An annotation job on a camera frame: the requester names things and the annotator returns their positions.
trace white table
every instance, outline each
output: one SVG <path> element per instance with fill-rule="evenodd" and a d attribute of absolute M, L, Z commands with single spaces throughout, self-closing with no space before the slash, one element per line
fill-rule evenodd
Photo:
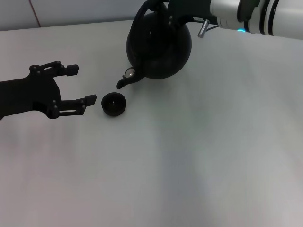
<path fill-rule="evenodd" d="M 63 99 L 84 116 L 0 122 L 1 227 L 302 227 L 303 41 L 215 29 L 181 72 L 101 99 L 130 66 L 131 21 L 0 33 L 1 80 L 78 64 Z"/>

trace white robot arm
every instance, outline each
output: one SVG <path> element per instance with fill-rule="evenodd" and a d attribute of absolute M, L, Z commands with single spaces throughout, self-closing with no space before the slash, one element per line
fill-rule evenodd
<path fill-rule="evenodd" d="M 212 0 L 210 12 L 221 28 L 303 40 L 303 0 L 261 0 L 243 22 L 240 6 L 241 0 Z"/>

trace white wall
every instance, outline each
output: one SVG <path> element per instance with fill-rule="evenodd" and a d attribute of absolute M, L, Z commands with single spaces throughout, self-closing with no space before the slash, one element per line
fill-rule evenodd
<path fill-rule="evenodd" d="M 32 0 L 41 26 L 131 19 L 145 0 Z"/>
<path fill-rule="evenodd" d="M 28 0 L 0 0 L 0 31 L 38 27 Z"/>

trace black lid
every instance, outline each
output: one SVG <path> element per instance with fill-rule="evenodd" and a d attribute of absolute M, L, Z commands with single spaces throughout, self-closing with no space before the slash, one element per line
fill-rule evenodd
<path fill-rule="evenodd" d="M 113 92 L 103 97 L 101 105 L 107 115 L 117 117 L 126 109 L 126 99 L 122 94 Z"/>

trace black kettle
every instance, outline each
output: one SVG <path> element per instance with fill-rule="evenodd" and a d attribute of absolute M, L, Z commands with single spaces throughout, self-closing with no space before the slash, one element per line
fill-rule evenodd
<path fill-rule="evenodd" d="M 146 1 L 139 9 L 126 43 L 132 65 L 118 82 L 121 89 L 144 77 L 164 79 L 180 71 L 191 53 L 191 36 L 187 26 L 172 25 L 163 2 Z"/>

